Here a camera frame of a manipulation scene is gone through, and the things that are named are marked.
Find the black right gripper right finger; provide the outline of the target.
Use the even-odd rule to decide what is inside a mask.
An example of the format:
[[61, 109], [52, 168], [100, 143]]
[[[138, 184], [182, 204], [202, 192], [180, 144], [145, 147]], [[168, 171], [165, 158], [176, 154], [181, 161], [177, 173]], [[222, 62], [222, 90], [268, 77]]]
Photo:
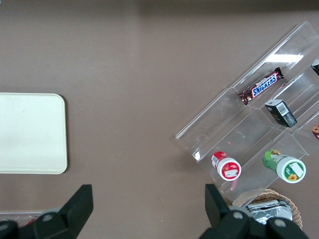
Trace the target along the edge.
[[292, 221], [270, 218], [265, 225], [246, 213], [229, 209], [214, 184], [205, 185], [205, 210], [211, 224], [201, 239], [307, 239]]

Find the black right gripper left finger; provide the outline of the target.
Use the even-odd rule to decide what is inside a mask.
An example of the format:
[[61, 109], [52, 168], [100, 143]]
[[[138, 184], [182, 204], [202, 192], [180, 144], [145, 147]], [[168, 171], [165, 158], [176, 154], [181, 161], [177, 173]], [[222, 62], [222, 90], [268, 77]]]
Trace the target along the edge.
[[82, 185], [58, 211], [43, 214], [32, 223], [18, 227], [15, 221], [0, 223], [2, 239], [75, 239], [93, 212], [92, 185]]

